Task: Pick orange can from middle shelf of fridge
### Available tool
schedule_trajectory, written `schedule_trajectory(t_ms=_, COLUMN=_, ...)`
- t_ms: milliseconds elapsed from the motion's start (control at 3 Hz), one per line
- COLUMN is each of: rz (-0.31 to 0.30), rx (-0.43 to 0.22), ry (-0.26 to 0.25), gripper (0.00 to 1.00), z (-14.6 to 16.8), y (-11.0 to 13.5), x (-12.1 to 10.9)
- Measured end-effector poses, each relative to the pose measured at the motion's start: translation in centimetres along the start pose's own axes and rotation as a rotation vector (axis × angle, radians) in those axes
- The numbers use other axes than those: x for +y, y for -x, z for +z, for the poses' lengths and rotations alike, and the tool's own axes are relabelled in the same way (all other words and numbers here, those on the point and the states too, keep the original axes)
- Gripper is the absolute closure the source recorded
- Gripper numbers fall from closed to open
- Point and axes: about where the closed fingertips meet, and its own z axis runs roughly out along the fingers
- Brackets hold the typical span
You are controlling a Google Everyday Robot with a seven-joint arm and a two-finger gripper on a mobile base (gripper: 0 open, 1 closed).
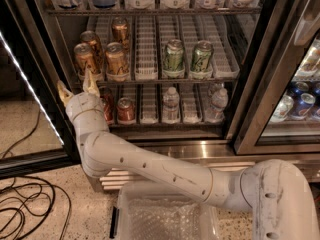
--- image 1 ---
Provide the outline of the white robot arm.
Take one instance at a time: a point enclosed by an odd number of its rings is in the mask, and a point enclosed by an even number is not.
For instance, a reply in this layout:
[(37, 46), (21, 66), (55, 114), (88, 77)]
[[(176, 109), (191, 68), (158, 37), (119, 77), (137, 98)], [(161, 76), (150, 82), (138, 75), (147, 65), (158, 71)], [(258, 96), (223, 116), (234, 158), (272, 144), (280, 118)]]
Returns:
[(75, 133), (84, 172), (92, 178), (123, 168), (162, 183), (194, 201), (253, 213), (253, 240), (320, 240), (312, 191), (292, 163), (271, 159), (235, 171), (219, 171), (140, 148), (112, 134), (95, 78), (85, 73), (74, 94), (57, 82)]

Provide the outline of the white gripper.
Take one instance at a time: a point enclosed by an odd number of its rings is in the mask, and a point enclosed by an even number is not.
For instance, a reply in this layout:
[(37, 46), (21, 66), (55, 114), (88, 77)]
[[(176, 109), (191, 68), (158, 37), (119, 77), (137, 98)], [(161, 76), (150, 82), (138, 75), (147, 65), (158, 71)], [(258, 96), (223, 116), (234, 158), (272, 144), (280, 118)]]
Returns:
[(57, 82), (57, 88), (59, 97), (64, 106), (66, 106), (66, 114), (71, 122), (84, 112), (103, 112), (102, 102), (99, 98), (100, 91), (90, 69), (85, 70), (84, 92), (74, 96), (61, 80)]

